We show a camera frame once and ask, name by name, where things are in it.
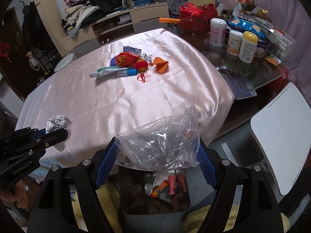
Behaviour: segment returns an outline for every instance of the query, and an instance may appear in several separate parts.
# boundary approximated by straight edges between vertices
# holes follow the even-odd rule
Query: folded clothes
[[[65,9],[65,13],[68,15],[71,15],[72,13],[74,13],[76,10],[78,10],[79,8],[81,8],[83,6],[83,4],[79,4],[73,7],[67,7]]]
[[[104,9],[98,9],[94,11],[91,15],[87,16],[81,23],[81,28],[84,29],[90,24],[98,21],[99,19],[105,17],[107,15],[107,11]]]
[[[91,5],[89,5],[89,6],[82,6],[79,9],[77,9],[72,15],[67,17],[66,24],[63,26],[63,28],[65,29],[65,31],[67,33],[68,33],[68,28],[71,27],[71,26],[73,26],[73,27],[76,26],[76,23],[79,20],[79,18],[90,7],[91,7]]]
[[[68,6],[69,7],[73,7],[79,4],[85,4],[88,0],[69,0],[68,1]]]
[[[99,7],[97,6],[88,6],[88,8],[82,13],[81,16],[79,16],[79,19],[76,21],[76,26],[68,31],[68,34],[71,37],[76,37],[78,34],[78,31],[80,30],[80,26],[82,21],[89,15],[91,15],[94,11],[98,10]]]

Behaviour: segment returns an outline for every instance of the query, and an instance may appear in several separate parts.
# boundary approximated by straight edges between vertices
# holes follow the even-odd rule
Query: toothpaste tube
[[[96,72],[91,73],[91,78],[100,78],[110,74],[116,74],[118,71],[127,70],[128,67],[119,67],[119,66],[108,66],[97,69]]]

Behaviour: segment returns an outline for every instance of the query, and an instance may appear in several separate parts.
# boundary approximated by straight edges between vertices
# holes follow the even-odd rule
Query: red tassel
[[[146,78],[150,77],[151,75],[147,75],[145,76],[144,73],[141,73],[137,76],[137,80],[138,81],[142,81],[142,83],[145,83],[146,82]]]

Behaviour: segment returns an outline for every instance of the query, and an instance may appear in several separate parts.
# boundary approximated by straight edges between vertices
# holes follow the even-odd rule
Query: blue plastic lid
[[[117,56],[114,56],[110,61],[110,66],[116,66]]]
[[[137,75],[137,73],[137,70],[133,68],[127,70],[128,76]]]

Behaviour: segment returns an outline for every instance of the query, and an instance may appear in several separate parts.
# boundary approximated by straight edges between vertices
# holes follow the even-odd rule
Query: drawer
[[[95,33],[91,27],[88,27],[82,31],[80,31],[77,37],[70,37],[63,41],[64,47],[67,51],[71,51],[73,48],[83,44],[86,41],[95,38]]]
[[[74,55],[76,55],[77,58],[80,58],[85,54],[88,54],[89,52],[92,52],[98,48],[100,48],[100,44],[97,38],[93,38],[81,44],[80,46],[77,46],[76,48],[70,50],[69,53],[73,53]]]
[[[159,17],[167,17],[166,6],[154,6],[151,8],[139,9],[135,11],[130,11],[132,23],[138,23],[141,21],[159,18]]]
[[[141,32],[147,32],[159,28],[167,28],[167,23],[160,23],[159,20],[156,19],[150,19],[144,22],[140,23],[134,23],[133,28],[136,34]]]

